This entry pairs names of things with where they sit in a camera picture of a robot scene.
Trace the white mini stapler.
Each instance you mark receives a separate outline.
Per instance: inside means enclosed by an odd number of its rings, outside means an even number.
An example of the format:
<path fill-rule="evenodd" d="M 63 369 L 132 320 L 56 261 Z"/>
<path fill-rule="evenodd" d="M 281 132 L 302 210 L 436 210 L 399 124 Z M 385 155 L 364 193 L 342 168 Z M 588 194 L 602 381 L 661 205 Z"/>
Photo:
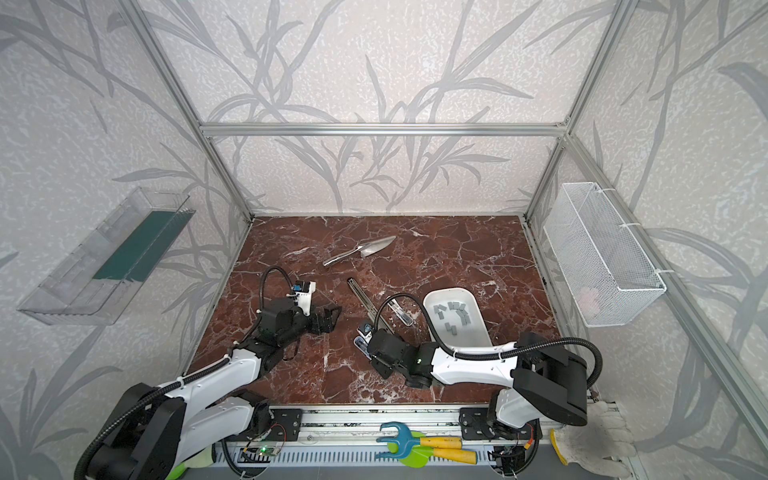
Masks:
<path fill-rule="evenodd" d="M 397 318 L 408 327 L 414 324 L 414 319 L 408 311 L 406 311 L 396 299 L 392 299 L 388 302 L 389 308 L 397 316 Z"/>

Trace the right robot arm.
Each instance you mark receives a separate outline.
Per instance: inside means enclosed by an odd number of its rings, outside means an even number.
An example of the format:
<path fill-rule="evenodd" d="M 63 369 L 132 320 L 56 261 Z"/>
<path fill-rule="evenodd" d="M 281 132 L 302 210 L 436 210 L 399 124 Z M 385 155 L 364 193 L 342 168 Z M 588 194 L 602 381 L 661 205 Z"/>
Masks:
<path fill-rule="evenodd" d="M 563 425 L 588 422 L 587 397 L 599 379 L 603 356 L 579 337 L 547 340 L 525 332 L 503 345 L 490 340 L 474 295 L 454 287 L 434 290 L 412 301 L 424 316 L 430 339 L 412 345 L 385 326 L 382 313 L 401 299 L 393 294 L 370 317 L 363 338 L 371 366 L 384 379 L 400 374 L 406 386 L 429 389 L 473 383 L 498 387 L 489 403 L 492 428 L 521 429 L 546 418 Z"/>

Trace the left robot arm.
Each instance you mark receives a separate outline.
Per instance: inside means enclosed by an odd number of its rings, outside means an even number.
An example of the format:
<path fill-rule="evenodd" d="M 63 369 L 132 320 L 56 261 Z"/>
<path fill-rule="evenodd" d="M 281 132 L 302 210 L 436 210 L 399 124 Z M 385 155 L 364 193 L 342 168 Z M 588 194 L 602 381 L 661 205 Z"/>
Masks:
<path fill-rule="evenodd" d="M 77 479 L 166 479 L 185 460 L 246 431 L 261 434 L 267 400 L 247 390 L 306 335 L 332 332 L 339 305 L 315 307 L 311 281 L 289 281 L 289 292 L 262 301 L 252 326 L 223 357 L 159 386 L 124 392 L 78 460 Z"/>

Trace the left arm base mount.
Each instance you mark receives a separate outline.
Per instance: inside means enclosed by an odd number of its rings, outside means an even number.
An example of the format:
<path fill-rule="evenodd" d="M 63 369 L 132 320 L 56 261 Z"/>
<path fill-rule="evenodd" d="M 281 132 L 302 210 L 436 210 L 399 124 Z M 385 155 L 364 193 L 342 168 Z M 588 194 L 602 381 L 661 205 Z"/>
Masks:
<path fill-rule="evenodd" d="M 302 425 L 300 408 L 262 409 L 254 413 L 252 433 L 255 441 L 296 442 Z"/>

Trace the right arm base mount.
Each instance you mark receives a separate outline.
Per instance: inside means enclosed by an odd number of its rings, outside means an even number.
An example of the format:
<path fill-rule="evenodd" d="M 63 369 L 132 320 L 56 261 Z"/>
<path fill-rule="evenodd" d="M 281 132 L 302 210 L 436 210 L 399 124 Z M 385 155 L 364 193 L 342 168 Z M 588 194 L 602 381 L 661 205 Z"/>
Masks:
<path fill-rule="evenodd" d="M 488 423 L 488 408 L 464 407 L 459 409 L 459 426 L 463 440 L 493 440 L 497 437 Z"/>

